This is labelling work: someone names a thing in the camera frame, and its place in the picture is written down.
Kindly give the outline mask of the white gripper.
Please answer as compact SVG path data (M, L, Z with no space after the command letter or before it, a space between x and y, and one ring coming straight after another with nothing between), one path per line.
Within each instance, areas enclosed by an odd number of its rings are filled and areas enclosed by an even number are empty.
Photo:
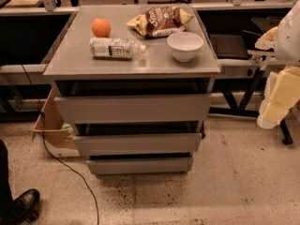
M271 72L266 80L257 124L274 128L300 100L300 67Z

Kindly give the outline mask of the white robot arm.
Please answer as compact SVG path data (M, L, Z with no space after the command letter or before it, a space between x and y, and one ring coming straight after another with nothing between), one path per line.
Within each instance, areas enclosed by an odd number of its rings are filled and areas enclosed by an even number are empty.
M278 26L256 41L255 47L265 51L273 49L275 58L286 65L279 73L270 73L257 118L260 128L274 128L300 100L300 1Z

